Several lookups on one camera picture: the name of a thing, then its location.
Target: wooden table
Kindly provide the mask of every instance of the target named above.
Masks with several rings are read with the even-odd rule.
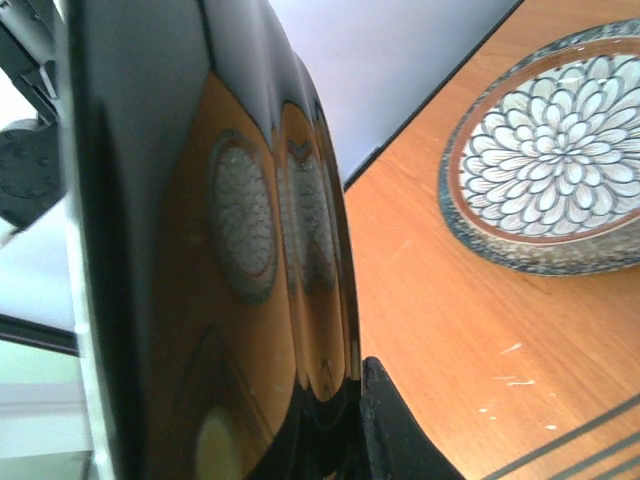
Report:
[[[526,0],[347,192],[363,353],[381,358],[469,479],[640,392],[640,269],[540,278],[475,256],[438,209],[445,143],[474,100],[534,50],[638,16],[639,0]],[[639,430],[636,405],[508,478],[548,478]],[[638,454],[640,443],[576,478]]]

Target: black plastic piece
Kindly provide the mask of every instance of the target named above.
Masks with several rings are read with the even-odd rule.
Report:
[[[464,479],[427,438],[380,360],[367,358],[363,376],[361,413],[371,478]]]
[[[2,314],[0,314],[0,340],[78,356],[78,342],[73,332]]]
[[[46,123],[57,120],[55,96],[41,66],[55,61],[53,25],[59,19],[45,2],[0,0],[0,67]]]
[[[0,132],[0,217],[24,230],[63,194],[57,124],[22,120]]]

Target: white wall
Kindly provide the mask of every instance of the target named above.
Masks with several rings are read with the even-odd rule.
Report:
[[[346,180],[516,0],[270,0],[307,65]]]

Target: dark stripe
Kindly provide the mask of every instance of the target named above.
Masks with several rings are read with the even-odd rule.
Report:
[[[609,410],[603,415],[600,415],[599,417],[591,420],[590,422],[585,423],[583,426],[576,428],[575,430],[572,430],[571,432],[565,435],[562,435],[561,437],[556,438],[552,442],[547,443],[546,445],[534,450],[531,453],[528,453],[527,455],[524,455],[523,457],[520,457],[518,460],[511,462],[510,464],[502,467],[501,469],[495,471],[494,473],[484,477],[484,480],[494,480],[497,478],[502,478],[505,475],[519,469],[520,467],[533,462],[537,458],[540,458],[543,455],[546,455],[547,453],[569,443],[570,441],[575,440],[576,438],[578,438],[581,435],[584,435],[590,430],[593,430],[599,427],[600,425],[608,422],[609,420],[612,420],[615,417],[622,415],[623,413],[625,413],[628,410],[631,410],[633,407],[637,406],[638,404],[640,404],[640,394],[635,395],[634,397],[631,397],[626,402],[621,403],[620,405]]]
[[[73,332],[0,314],[0,340],[78,356],[78,342]]]
[[[575,475],[576,473],[579,473],[584,469],[589,468],[591,465],[595,465],[599,461],[604,460],[607,457],[610,457],[614,453],[617,453],[620,450],[624,450],[625,448],[636,443],[638,440],[640,440],[640,433],[631,435],[630,437],[627,437],[624,440],[621,440],[618,443],[611,445],[609,448],[605,448],[604,450],[601,450],[598,453],[594,453],[590,457],[587,457],[581,462],[576,463],[573,467],[569,467],[566,470],[561,471],[560,473],[556,473],[549,480],[564,480],[565,478],[569,478],[572,475]]]

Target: black glossy surface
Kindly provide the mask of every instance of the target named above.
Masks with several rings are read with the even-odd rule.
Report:
[[[70,253],[99,471],[356,478],[342,189],[317,94],[268,3],[66,11]]]

